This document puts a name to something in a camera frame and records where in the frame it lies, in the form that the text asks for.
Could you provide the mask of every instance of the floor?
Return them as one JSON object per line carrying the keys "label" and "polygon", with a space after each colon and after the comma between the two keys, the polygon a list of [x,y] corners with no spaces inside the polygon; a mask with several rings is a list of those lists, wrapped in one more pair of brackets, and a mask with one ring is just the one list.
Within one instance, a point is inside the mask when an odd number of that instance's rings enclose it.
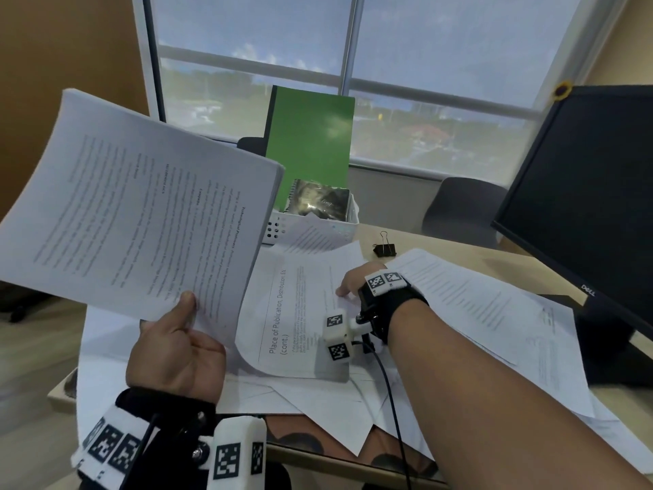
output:
{"label": "floor", "polygon": [[[74,416],[47,394],[77,365],[86,306],[52,298],[19,324],[0,318],[0,489],[76,490]],[[360,490],[361,483],[288,468],[294,489]]]}

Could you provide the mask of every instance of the computer monitor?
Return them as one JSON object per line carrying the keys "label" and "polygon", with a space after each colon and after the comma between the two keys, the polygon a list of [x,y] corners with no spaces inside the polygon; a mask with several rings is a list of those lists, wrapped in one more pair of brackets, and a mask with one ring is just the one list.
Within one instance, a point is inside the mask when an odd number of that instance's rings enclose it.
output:
{"label": "computer monitor", "polygon": [[653,387],[653,86],[582,86],[555,102],[493,222],[587,295],[588,381]]}

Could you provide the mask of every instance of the black screen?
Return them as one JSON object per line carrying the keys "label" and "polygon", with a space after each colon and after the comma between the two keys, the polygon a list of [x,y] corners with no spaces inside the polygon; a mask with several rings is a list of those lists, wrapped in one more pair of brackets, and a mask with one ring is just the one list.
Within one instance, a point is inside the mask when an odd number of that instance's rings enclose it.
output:
{"label": "black screen", "polygon": [[496,222],[575,285],[651,324],[653,93],[620,94],[572,92],[551,110]]}

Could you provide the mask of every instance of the monitor base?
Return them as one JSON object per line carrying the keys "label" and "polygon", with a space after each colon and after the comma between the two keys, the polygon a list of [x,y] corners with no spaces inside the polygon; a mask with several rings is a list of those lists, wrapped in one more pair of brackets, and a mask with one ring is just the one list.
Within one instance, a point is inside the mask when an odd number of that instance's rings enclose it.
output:
{"label": "monitor base", "polygon": [[569,296],[542,296],[573,309],[590,386],[653,388],[653,359],[630,344],[635,329],[601,306],[598,299],[588,297],[580,306]]}

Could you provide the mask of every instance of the monitor bezel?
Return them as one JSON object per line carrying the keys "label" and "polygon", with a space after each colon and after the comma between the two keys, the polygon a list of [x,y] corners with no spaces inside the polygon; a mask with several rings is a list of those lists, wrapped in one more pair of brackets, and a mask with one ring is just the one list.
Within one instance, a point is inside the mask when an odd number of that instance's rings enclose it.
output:
{"label": "monitor bezel", "polygon": [[514,233],[512,230],[507,228],[501,222],[503,214],[506,212],[508,206],[510,205],[515,192],[519,189],[524,176],[528,172],[528,168],[533,163],[537,152],[539,151],[540,146],[543,141],[546,139],[549,129],[551,128],[552,123],[556,119],[560,109],[565,105],[565,102],[569,97],[578,97],[583,95],[594,95],[594,96],[623,96],[623,97],[650,97],[653,98],[653,85],[620,85],[620,86],[578,86],[574,87],[567,98],[556,101],[551,106],[549,113],[542,122],[542,126],[535,137],[533,144],[531,145],[522,166],[519,168],[515,180],[510,185],[507,195],[503,199],[499,210],[496,215],[494,215],[494,220],[491,225],[498,232],[502,233],[504,236],[509,238],[511,241],[516,243],[522,249],[527,251],[529,254],[533,255],[535,258],[539,259],[542,263],[547,265],[561,277],[567,279],[577,288],[585,292],[588,298],[599,299],[602,303],[609,308],[617,317],[626,321],[629,325],[638,329],[643,335],[653,340],[653,324],[646,322],[636,313],[632,312],[625,306],[618,303],[615,299],[610,296],[603,294],[600,289],[592,284],[592,282],[587,281],[580,275],[576,274],[567,266],[564,266],[562,263],[554,260],[547,254],[540,251],[533,244],[528,242],[526,239],[522,238],[518,234]]}

